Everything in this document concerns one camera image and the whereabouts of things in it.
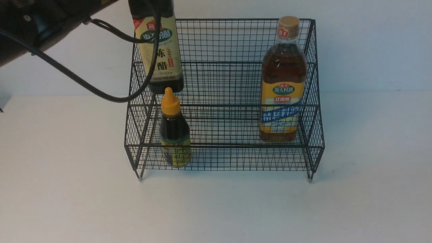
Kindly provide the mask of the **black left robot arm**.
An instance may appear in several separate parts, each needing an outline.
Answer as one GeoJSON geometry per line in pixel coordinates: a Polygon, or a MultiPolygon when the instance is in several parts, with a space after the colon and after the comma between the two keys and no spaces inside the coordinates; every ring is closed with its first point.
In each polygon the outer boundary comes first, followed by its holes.
{"type": "Polygon", "coordinates": [[[46,51],[113,0],[2,0],[1,30],[46,51]]]}

